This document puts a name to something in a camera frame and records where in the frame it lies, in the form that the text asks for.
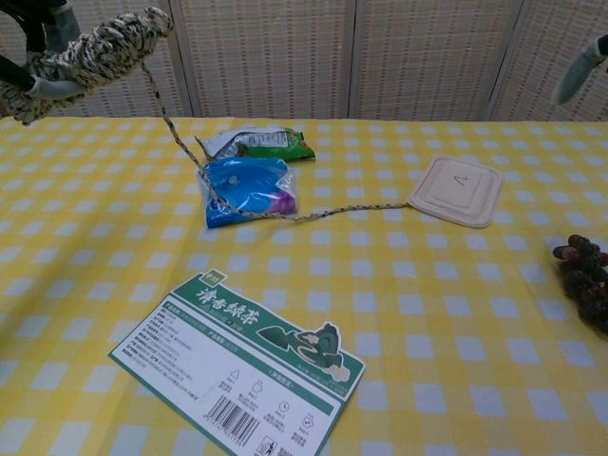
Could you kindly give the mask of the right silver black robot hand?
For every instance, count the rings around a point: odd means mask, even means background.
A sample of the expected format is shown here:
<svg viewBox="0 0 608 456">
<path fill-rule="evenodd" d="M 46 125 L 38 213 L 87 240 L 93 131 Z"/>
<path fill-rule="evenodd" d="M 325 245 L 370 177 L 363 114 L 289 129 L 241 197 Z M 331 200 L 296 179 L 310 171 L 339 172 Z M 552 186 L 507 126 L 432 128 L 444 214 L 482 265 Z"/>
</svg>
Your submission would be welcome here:
<svg viewBox="0 0 608 456">
<path fill-rule="evenodd" d="M 586 44 L 564 71 L 552 92 L 554 105 L 569 102 L 585 83 L 590 73 L 607 59 L 607 35 Z"/>
</svg>

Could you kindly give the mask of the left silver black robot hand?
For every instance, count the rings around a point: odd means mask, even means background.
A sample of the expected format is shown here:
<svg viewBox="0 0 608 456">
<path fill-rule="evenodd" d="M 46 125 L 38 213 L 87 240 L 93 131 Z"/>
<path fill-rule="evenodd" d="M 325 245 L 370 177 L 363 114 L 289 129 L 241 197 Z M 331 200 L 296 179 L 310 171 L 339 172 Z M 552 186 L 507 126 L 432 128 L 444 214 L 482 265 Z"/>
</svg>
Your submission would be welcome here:
<svg viewBox="0 0 608 456">
<path fill-rule="evenodd" d="M 10 16 L 25 33 L 27 55 L 45 51 L 63 52 L 77 40 L 80 26 L 68 1 L 4 1 L 1 11 Z M 12 60 L 1 56 L 1 82 L 20 89 L 34 99 L 65 100 L 85 93 L 72 81 L 49 81 L 28 73 Z"/>
</svg>

